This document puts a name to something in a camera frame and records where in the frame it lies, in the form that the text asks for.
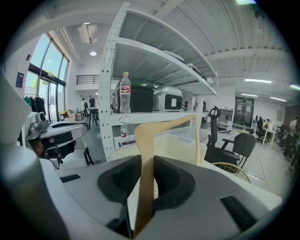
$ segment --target person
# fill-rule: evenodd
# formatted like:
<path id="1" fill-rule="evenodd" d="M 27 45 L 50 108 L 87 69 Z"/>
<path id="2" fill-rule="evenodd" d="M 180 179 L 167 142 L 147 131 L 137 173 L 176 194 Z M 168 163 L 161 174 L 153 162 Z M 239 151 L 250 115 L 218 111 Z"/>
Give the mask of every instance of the person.
<path id="1" fill-rule="evenodd" d="M 296 117 L 293 121 L 291 121 L 289 126 L 289 134 L 285 139 L 285 151 L 284 156 L 286 158 L 292 157 L 292 148 L 294 147 L 295 140 L 298 137 L 298 130 L 299 130 L 299 117 Z"/>
<path id="2" fill-rule="evenodd" d="M 88 104 L 86 103 L 85 99 L 82 98 L 82 101 L 81 101 L 81 111 L 83 111 L 83 114 L 84 114 L 85 117 L 88 116 L 87 107 L 88 107 Z"/>
<path id="3" fill-rule="evenodd" d="M 90 107 L 95 107 L 95 99 L 89 95 L 89 103 L 90 103 Z"/>

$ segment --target metal shelf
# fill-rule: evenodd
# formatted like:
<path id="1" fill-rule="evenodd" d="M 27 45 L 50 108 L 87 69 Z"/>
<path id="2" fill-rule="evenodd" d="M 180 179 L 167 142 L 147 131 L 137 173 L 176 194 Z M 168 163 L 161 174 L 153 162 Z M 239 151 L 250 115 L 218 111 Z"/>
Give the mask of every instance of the metal shelf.
<path id="1" fill-rule="evenodd" d="M 170 121 L 177 118 L 194 114 L 192 112 L 134 112 L 131 114 L 112 113 L 110 117 L 111 126 L 121 125 L 123 123 L 138 124 L 143 122 L 161 122 Z"/>
<path id="2" fill-rule="evenodd" d="M 216 77 L 212 66 L 198 48 L 169 24 L 149 14 L 128 8 L 120 37 L 167 50 L 194 64 L 206 78 Z"/>
<path id="3" fill-rule="evenodd" d="M 203 78 L 176 58 L 147 44 L 118 37 L 112 76 L 121 78 L 125 71 L 134 73 L 135 78 L 176 86 L 193 95 L 217 94 Z"/>

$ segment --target beige hanger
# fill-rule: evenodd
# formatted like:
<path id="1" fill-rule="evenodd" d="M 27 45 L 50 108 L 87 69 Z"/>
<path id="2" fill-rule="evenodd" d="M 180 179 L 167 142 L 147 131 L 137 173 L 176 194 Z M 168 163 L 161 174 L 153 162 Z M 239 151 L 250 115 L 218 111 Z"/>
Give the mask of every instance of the beige hanger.
<path id="1" fill-rule="evenodd" d="M 147 225 L 147 223 L 152 218 L 152 202 L 154 199 L 154 136 L 159 132 L 170 129 L 193 119 L 195 120 L 196 130 L 196 164 L 199 165 L 200 144 L 197 115 L 191 114 L 186 117 L 165 122 L 146 122 L 140 124 L 135 129 L 135 142 L 142 156 L 141 179 L 134 231 L 135 236 L 138 235 L 138 233 Z"/>

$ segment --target plastic bottle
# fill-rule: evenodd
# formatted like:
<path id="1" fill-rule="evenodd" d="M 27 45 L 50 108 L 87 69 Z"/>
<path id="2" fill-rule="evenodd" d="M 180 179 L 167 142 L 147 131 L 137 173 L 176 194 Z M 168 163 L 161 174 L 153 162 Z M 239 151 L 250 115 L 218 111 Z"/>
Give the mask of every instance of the plastic bottle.
<path id="1" fill-rule="evenodd" d="M 129 73 L 124 72 L 123 78 L 120 82 L 120 113 L 130 114 L 130 95 L 131 95 L 131 83 L 128 78 Z M 121 125 L 121 137 L 127 137 L 126 125 Z"/>

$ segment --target railing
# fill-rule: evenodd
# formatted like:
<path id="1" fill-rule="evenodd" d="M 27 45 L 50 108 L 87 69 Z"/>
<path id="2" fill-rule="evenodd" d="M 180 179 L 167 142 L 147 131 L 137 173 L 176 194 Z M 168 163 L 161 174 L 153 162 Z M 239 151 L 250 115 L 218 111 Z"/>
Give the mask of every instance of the railing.
<path id="1" fill-rule="evenodd" d="M 78 75 L 77 85 L 99 83 L 99 75 Z"/>

